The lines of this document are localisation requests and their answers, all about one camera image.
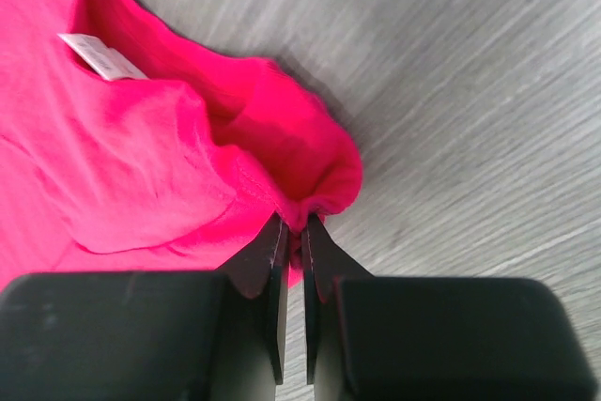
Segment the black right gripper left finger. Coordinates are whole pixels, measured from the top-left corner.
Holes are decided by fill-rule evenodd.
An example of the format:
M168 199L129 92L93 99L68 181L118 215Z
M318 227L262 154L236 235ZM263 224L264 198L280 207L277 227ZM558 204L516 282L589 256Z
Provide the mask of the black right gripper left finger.
M260 330L270 358L274 382L285 369L285 334L289 276L289 228L271 217L256 237L220 266L238 293L257 301Z

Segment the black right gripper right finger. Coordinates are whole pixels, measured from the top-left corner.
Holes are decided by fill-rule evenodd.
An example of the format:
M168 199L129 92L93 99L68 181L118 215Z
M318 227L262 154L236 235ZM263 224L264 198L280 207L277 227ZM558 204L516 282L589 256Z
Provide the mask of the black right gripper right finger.
M373 274L334 242L317 215L308 217L307 225L301 232L300 255L305 308L307 382L313 385L316 377L320 308L327 303L335 281L340 277L365 279L373 277Z

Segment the magenta red t-shirt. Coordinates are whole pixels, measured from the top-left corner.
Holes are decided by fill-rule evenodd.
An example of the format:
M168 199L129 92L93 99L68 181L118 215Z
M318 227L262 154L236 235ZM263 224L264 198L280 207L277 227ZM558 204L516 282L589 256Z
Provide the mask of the magenta red t-shirt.
M216 54L135 0L1 0L1 282L201 270L273 213L350 206L362 162L271 60Z

